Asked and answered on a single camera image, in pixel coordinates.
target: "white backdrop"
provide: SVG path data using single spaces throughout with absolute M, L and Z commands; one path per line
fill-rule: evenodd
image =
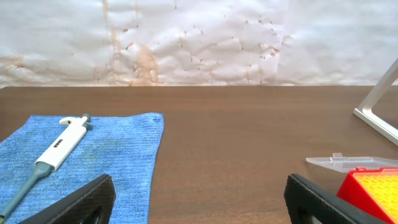
M 3 0 L 0 87 L 373 85 L 395 0 Z

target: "white metal leg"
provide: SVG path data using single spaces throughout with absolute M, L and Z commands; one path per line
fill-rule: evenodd
M 391 65 L 354 114 L 398 146 L 398 130 L 372 113 L 372 107 L 398 78 L 398 59 Z

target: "brown table surface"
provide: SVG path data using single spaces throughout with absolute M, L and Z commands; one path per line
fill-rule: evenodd
M 352 114 L 371 87 L 3 88 L 0 140 L 31 114 L 128 116 L 159 112 L 149 223 L 290 223 L 283 193 L 298 173 L 336 193 L 345 175 L 306 157 L 379 156 L 398 147 Z M 398 112 L 398 88 L 376 113 Z

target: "metal stand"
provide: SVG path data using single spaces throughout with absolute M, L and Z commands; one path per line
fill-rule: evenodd
M 398 59 L 391 65 L 354 114 L 398 146 L 398 130 L 372 113 L 372 107 L 398 78 Z

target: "pipette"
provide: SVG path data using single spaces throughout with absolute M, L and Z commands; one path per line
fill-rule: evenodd
M 32 175 L 0 213 L 0 223 L 10 216 L 11 212 L 18 206 L 18 203 L 39 179 L 48 176 L 50 172 L 57 171 L 62 162 L 86 134 L 87 130 L 93 129 L 93 125 L 90 123 L 90 115 L 88 114 L 83 114 L 81 118 L 62 118 L 60 124 L 66 124 L 68 127 L 36 160 Z

